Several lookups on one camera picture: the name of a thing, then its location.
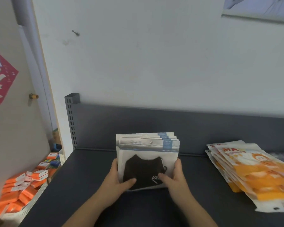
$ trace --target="red diamond paper cut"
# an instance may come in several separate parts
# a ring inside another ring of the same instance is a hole
[[[19,73],[10,63],[0,55],[0,104],[3,102],[9,88]]]

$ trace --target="person's left hand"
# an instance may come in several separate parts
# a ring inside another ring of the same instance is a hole
[[[103,208],[103,210],[114,204],[121,194],[136,183],[135,178],[124,183],[119,183],[117,169],[117,159],[114,159],[111,164],[110,172],[105,177],[98,191],[93,195],[95,201]]]

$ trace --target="gold door handle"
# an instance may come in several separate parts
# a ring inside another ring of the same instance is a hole
[[[31,93],[31,94],[29,95],[29,98],[30,98],[30,99],[38,99],[39,96],[36,95],[36,94]]]

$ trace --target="white plastic basket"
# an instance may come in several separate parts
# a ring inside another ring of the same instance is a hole
[[[60,156],[60,162],[61,162],[61,165],[63,165],[65,163],[65,155],[63,153],[63,149],[61,149],[59,151],[59,156]]]
[[[33,205],[36,203],[36,201],[41,196],[41,194],[43,193],[46,187],[47,187],[47,182],[43,183],[43,185],[40,187],[34,198],[20,212],[4,214],[3,217],[1,218],[5,222],[3,226],[11,226],[11,223],[13,226],[18,226],[23,221],[23,219],[28,214],[28,212],[33,207]]]

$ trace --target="face mask package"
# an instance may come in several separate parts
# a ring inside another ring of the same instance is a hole
[[[284,212],[284,162],[241,140],[207,146],[205,152],[232,191],[245,192],[258,212]]]
[[[165,187],[158,174],[172,177],[180,148],[174,133],[117,134],[117,138],[119,181],[136,178],[130,190]]]

